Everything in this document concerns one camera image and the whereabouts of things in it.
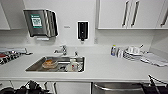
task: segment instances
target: bottle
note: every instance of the bottle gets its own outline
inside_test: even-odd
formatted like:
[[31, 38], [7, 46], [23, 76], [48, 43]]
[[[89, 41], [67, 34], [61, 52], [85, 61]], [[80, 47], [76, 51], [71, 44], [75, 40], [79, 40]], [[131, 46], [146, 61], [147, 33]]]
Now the bottle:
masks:
[[116, 53], [116, 45], [113, 45], [112, 48], [111, 48], [111, 55], [112, 56], [115, 56], [115, 53]]

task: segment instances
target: black soap dispenser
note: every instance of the black soap dispenser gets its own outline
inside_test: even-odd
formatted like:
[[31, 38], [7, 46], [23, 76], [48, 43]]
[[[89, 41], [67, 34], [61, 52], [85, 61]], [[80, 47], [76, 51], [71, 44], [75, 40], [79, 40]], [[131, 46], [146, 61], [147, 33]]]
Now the black soap dispenser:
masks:
[[78, 22], [78, 39], [88, 39], [88, 22]]

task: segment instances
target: mug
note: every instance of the mug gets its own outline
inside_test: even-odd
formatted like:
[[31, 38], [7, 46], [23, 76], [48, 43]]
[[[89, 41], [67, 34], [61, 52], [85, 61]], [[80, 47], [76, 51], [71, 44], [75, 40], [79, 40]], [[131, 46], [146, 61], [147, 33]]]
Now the mug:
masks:
[[140, 53], [140, 48], [139, 47], [134, 47], [133, 53], [134, 54], [139, 54]]
[[134, 52], [134, 47], [133, 46], [129, 46], [128, 47], [128, 53], [133, 53]]

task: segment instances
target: cabinet handle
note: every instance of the cabinet handle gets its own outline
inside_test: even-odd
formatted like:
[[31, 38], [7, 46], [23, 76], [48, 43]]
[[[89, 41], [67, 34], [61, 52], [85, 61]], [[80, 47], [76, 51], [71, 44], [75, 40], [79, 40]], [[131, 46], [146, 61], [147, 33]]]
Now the cabinet handle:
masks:
[[142, 88], [136, 88], [136, 89], [111, 89], [111, 88], [105, 88], [105, 87], [101, 87], [97, 84], [94, 84], [95, 87], [100, 88], [102, 90], [106, 90], [106, 91], [143, 91]]
[[129, 3], [129, 1], [127, 1], [127, 2], [125, 3], [125, 13], [124, 13], [124, 20], [123, 20], [122, 26], [125, 25], [125, 21], [126, 21], [126, 17], [127, 17], [127, 11], [128, 11], [128, 3]]
[[47, 90], [47, 82], [44, 83], [44, 88]]
[[54, 91], [55, 91], [55, 94], [57, 94], [56, 82], [54, 83]]
[[135, 19], [136, 19], [136, 15], [137, 15], [137, 11], [138, 11], [138, 6], [139, 6], [139, 1], [136, 2], [134, 17], [133, 17], [131, 26], [133, 26], [135, 24]]
[[161, 26], [165, 25], [166, 20], [167, 20], [167, 16], [168, 16], [168, 8], [167, 8], [166, 14], [164, 16], [163, 22], [160, 24]]

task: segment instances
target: stainless steel sink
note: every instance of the stainless steel sink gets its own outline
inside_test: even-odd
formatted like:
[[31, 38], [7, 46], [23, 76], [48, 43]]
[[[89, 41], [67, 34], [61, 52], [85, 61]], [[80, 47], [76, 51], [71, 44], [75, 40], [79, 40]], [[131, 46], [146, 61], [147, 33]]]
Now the stainless steel sink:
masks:
[[[40, 60], [35, 62], [26, 71], [41, 71], [41, 72], [67, 72], [65, 70], [66, 66], [70, 64], [70, 59], [76, 59], [76, 62], [80, 63], [82, 69], [78, 72], [84, 71], [84, 57], [42, 57]], [[46, 61], [52, 59], [53, 61], [57, 61], [58, 65], [55, 68], [43, 68], [42, 64]]]

